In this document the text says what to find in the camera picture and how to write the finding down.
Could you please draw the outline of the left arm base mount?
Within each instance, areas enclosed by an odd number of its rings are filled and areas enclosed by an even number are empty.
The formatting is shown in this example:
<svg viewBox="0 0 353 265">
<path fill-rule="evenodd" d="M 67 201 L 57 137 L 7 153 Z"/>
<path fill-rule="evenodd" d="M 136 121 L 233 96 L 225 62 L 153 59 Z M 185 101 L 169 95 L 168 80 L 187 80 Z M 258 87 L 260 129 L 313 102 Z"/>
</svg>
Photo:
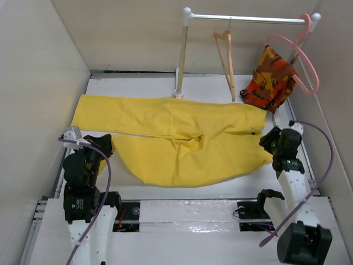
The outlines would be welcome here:
<svg viewBox="0 0 353 265">
<path fill-rule="evenodd" d="M 123 200 L 113 224 L 113 232 L 139 232 L 140 212 L 139 200 Z"/>
</svg>

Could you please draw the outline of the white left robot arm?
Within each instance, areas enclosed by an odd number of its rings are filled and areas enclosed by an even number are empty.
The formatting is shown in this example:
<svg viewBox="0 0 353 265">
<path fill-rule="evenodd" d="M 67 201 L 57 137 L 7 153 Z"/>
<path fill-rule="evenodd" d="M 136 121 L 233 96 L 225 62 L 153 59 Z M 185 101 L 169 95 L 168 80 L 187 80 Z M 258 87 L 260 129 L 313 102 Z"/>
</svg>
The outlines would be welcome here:
<svg viewBox="0 0 353 265">
<path fill-rule="evenodd" d="M 68 131 L 59 141 L 74 150 L 62 165 L 63 209 L 72 244 L 67 264 L 107 264 L 114 222 L 123 211 L 118 192 L 96 186 L 101 163 L 111 167 L 111 135 L 81 137 Z"/>
</svg>

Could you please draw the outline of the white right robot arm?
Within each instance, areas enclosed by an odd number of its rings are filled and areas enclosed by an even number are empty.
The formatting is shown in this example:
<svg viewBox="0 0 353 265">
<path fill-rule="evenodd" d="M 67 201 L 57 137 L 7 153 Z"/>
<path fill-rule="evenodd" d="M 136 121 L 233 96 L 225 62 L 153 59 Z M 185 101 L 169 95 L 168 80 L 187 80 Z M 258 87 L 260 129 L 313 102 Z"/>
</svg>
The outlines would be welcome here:
<svg viewBox="0 0 353 265">
<path fill-rule="evenodd" d="M 275 126 L 260 139 L 259 145 L 272 155 L 272 167 L 282 190 L 262 190 L 255 203 L 256 213 L 263 218 L 269 216 L 274 226 L 259 246 L 277 237 L 281 263 L 324 264 L 333 237 L 319 223 L 309 203 L 319 187 L 310 188 L 304 165 L 297 158 L 303 131 L 302 123 L 291 121 L 288 128 Z"/>
</svg>

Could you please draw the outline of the yellow trousers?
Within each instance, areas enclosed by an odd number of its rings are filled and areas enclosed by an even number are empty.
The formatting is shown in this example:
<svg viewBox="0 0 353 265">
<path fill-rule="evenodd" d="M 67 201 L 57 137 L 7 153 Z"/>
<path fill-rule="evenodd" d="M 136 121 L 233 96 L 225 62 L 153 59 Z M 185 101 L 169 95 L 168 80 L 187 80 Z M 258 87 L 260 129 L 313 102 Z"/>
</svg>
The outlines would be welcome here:
<svg viewBox="0 0 353 265">
<path fill-rule="evenodd" d="M 272 162 L 260 145 L 266 111 L 176 98 L 81 96 L 72 124 L 111 133 L 125 167 L 145 184 L 202 187 Z"/>
</svg>

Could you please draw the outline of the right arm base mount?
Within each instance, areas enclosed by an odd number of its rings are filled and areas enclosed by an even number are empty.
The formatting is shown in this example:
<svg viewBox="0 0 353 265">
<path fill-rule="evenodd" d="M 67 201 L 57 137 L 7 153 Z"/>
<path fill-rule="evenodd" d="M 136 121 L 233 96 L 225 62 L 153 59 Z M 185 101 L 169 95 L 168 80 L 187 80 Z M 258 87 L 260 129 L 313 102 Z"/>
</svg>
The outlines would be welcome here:
<svg viewBox="0 0 353 265">
<path fill-rule="evenodd" d="M 239 221 L 240 232 L 274 232 L 275 228 L 268 214 L 263 209 L 258 209 L 255 200 L 237 201 L 237 209 L 233 216 Z"/>
</svg>

